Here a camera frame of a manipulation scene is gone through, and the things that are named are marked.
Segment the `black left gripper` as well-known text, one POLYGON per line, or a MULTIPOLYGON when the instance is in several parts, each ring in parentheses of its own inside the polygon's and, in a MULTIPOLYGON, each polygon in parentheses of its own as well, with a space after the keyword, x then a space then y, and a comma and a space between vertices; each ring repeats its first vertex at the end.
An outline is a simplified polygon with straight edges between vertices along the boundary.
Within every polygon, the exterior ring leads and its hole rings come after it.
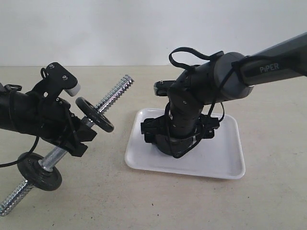
POLYGON ((82 157, 97 133, 70 112, 70 104, 60 99, 47 103, 45 98, 36 101, 35 142, 42 139, 66 150, 71 156, 82 157))

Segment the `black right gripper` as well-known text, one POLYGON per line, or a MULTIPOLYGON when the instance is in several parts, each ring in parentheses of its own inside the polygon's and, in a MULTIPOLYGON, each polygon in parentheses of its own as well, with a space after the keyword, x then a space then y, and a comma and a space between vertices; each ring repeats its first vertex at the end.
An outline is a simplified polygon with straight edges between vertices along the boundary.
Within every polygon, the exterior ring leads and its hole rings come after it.
POLYGON ((194 137, 196 140, 212 139, 215 130, 220 127, 220 119, 200 112, 192 111, 184 114, 169 103, 165 113, 157 118, 146 118, 141 122, 141 133, 146 143, 157 144, 157 135, 172 138, 194 137))

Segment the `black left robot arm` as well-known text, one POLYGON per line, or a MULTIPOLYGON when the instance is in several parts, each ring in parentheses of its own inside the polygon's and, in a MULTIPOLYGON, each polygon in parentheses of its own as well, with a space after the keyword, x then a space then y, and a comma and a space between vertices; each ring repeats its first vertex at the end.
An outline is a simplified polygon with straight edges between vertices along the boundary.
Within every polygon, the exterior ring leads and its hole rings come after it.
POLYGON ((19 85, 0 86, 0 127, 4 130, 38 136, 42 140, 81 157, 86 142, 97 133, 70 111, 70 103, 56 97, 52 103, 36 92, 19 92, 19 85))

